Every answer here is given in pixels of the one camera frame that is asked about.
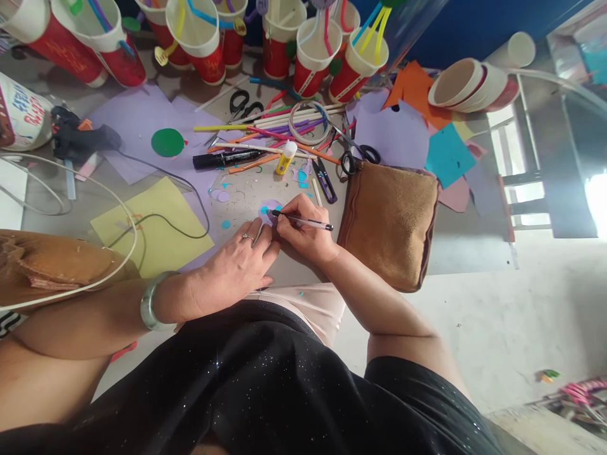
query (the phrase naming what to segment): sleeve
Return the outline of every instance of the sleeve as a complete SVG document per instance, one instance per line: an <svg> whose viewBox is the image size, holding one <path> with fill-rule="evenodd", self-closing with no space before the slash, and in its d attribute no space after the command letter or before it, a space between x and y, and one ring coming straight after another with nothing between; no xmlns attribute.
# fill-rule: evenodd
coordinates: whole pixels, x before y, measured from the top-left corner
<svg viewBox="0 0 607 455"><path fill-rule="evenodd" d="M43 454L45 445L62 433L63 426L53 423L14 428L0 432L0 449L3 455Z"/></svg>
<svg viewBox="0 0 607 455"><path fill-rule="evenodd" d="M428 368L397 357L377 357L365 379L396 396L429 425L440 446L464 452L501 454L478 409L454 385Z"/></svg>

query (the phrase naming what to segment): ballpoint pen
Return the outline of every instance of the ballpoint pen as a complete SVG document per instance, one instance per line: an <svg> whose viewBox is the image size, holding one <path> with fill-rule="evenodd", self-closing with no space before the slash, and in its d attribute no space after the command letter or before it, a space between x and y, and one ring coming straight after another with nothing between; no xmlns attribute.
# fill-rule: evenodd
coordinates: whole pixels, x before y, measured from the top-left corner
<svg viewBox="0 0 607 455"><path fill-rule="evenodd" d="M295 216L295 215L287 215L287 214L282 213L280 210L272 210L272 215L274 215L274 216L284 215L284 216L286 216L286 218L288 220L297 221L298 223L305 224L306 226L312 226L313 228L324 229L325 231L333 230L332 224L327 224L327 223L323 223L321 221L311 220L308 218L301 218L301 217Z"/></svg>

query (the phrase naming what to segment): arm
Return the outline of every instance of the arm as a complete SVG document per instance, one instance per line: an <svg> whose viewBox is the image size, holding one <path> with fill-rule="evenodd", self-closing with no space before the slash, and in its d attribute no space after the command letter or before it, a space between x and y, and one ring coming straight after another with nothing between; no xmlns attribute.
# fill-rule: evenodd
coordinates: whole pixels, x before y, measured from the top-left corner
<svg viewBox="0 0 607 455"><path fill-rule="evenodd" d="M204 267L162 282L154 313L181 323L218 312L273 280L265 273L279 245L264 226L255 246L245 223ZM62 423L86 406L109 356L148 332L139 307L147 280L118 283L97 293L37 310L0 342L0 431L34 423Z"/></svg>
<svg viewBox="0 0 607 455"><path fill-rule="evenodd" d="M285 205L282 212L329 222L328 211L312 204L304 195ZM369 332L367 362L379 356L416 362L468 396L455 362L436 331L400 293L336 245L329 232L310 226L295 229L281 216L278 233L327 275L358 322Z"/></svg>

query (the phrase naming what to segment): brown pouch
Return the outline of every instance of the brown pouch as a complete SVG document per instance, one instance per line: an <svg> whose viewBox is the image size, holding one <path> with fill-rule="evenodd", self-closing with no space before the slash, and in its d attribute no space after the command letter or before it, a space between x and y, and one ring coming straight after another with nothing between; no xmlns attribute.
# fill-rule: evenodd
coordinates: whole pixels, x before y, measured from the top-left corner
<svg viewBox="0 0 607 455"><path fill-rule="evenodd" d="M0 310L82 288L107 276L123 260L123 256L108 248L82 240L0 229ZM139 272L128 261L116 275L89 291L134 278L139 278ZM28 314L47 303L26 306L17 312Z"/></svg>
<svg viewBox="0 0 607 455"><path fill-rule="evenodd" d="M337 243L397 291L422 286L438 204L431 174L357 162Z"/></svg>

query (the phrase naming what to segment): floor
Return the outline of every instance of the floor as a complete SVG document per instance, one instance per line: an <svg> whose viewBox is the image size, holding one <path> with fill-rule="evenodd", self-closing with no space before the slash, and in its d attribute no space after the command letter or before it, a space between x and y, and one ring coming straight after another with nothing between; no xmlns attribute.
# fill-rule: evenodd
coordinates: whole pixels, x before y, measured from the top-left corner
<svg viewBox="0 0 607 455"><path fill-rule="evenodd" d="M407 298L442 333L483 413L535 401L570 381L607 373L607 240L556 240L518 231L520 270L428 276ZM97 395L169 334L150 334L113 363ZM335 351L364 374L367 334L346 310ZM545 368L554 384L536 382Z"/></svg>

